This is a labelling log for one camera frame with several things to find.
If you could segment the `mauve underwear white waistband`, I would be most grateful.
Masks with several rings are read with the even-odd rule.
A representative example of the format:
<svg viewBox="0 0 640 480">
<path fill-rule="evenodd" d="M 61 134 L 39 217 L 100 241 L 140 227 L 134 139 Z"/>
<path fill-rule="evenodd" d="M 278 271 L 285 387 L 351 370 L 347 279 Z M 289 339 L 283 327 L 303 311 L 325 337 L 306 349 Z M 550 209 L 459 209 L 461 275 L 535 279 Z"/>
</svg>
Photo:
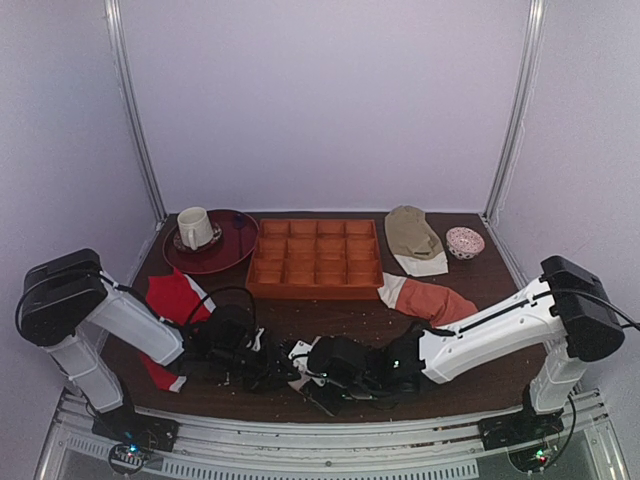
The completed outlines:
<svg viewBox="0 0 640 480">
<path fill-rule="evenodd" d="M 311 377 L 304 372 L 297 372 L 288 385 L 296 392 L 301 393 L 302 388 L 311 380 Z"/>
</svg>

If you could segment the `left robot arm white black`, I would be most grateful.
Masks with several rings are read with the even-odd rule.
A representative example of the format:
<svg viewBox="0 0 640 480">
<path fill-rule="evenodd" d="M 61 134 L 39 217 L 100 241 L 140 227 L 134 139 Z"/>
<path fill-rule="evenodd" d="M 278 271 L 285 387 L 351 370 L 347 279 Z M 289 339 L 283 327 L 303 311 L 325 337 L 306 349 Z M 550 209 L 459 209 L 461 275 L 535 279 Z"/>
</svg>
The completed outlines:
<svg viewBox="0 0 640 480">
<path fill-rule="evenodd" d="M 101 414 L 124 407 L 125 387 L 82 335 L 82 326 L 88 324 L 178 376 L 218 368 L 239 375 L 249 391 L 271 390 L 300 377 L 258 326 L 254 306 L 217 306 L 210 295 L 199 294 L 186 320 L 178 323 L 161 316 L 133 288 L 111 278 L 91 249 L 30 269 L 14 321 L 20 336 L 48 352 Z"/>
</svg>

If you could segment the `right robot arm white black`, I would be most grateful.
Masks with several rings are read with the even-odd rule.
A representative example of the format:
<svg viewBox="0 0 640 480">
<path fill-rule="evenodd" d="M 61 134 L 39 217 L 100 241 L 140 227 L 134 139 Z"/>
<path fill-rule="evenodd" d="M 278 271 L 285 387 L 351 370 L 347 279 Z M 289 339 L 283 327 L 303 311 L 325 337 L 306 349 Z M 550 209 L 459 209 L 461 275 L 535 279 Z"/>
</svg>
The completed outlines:
<svg viewBox="0 0 640 480">
<path fill-rule="evenodd" d="M 446 326 L 415 320 L 400 337 L 373 348 L 342 336 L 297 342 L 287 359 L 290 386 L 327 414 L 347 401 L 400 403 L 482 364 L 532 345 L 552 345 L 524 393 L 533 414 L 563 409 L 588 364 L 615 353 L 625 340 L 601 280 L 562 256 L 509 298 Z"/>
</svg>

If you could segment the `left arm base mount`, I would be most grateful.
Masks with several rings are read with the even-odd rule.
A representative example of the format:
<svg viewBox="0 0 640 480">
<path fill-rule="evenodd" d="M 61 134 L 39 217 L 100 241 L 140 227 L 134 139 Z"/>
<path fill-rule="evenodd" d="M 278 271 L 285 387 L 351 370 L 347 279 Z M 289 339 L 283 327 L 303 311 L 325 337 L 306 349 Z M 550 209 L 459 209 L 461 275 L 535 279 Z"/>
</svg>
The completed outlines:
<svg viewBox="0 0 640 480">
<path fill-rule="evenodd" d="M 119 475 L 137 474 L 158 452 L 172 452 L 177 440 L 179 424 L 174 420 L 122 409 L 90 415 L 92 433 L 115 442 L 107 453 L 107 463 Z"/>
</svg>

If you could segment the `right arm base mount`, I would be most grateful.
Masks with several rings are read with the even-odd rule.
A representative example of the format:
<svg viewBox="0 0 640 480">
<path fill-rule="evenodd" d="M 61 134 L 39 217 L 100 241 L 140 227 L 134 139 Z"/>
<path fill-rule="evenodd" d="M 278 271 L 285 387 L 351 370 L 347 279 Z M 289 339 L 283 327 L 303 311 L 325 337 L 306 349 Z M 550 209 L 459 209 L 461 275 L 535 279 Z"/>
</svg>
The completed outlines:
<svg viewBox="0 0 640 480">
<path fill-rule="evenodd" d="M 573 435 L 575 423 L 568 438 L 559 445 L 564 431 L 562 412 L 538 415 L 534 410 L 521 411 L 485 418 L 478 422 L 480 439 L 485 451 L 508 449 L 508 459 L 519 472 L 542 473 L 564 454 Z"/>
</svg>

